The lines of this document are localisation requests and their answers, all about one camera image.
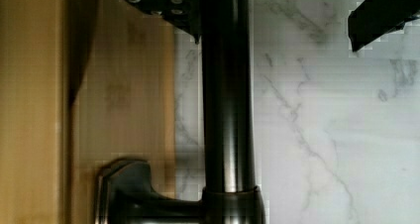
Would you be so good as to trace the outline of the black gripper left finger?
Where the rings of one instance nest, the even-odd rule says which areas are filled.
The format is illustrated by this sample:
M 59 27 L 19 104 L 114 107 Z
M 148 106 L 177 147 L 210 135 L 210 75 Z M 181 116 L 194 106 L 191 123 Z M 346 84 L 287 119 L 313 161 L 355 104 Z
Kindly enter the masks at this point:
M 196 44 L 201 36 L 199 0 L 125 0 L 144 14 L 162 17 L 190 35 Z

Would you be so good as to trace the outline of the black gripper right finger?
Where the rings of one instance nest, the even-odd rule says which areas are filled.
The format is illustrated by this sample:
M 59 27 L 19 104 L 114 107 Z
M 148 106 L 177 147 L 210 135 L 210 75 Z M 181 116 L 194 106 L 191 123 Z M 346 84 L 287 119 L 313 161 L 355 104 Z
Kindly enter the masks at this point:
M 348 18 L 348 36 L 357 52 L 382 35 L 419 19 L 420 0 L 365 0 Z

